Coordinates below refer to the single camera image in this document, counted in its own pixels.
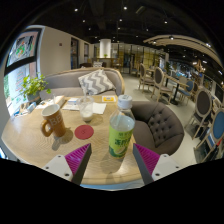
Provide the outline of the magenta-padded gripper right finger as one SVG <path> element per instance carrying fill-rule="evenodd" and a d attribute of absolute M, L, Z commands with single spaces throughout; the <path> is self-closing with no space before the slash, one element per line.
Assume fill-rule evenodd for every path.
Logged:
<path fill-rule="evenodd" d="M 139 144 L 133 144 L 133 155 L 145 185 L 181 169 L 168 154 L 157 154 Z"/>

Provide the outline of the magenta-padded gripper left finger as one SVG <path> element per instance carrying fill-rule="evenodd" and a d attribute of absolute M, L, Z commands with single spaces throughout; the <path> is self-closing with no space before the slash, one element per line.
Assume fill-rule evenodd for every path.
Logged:
<path fill-rule="evenodd" d="M 76 185 L 80 185 L 91 154 L 91 144 L 86 144 L 65 156 L 56 155 L 43 166 L 43 169 Z"/>

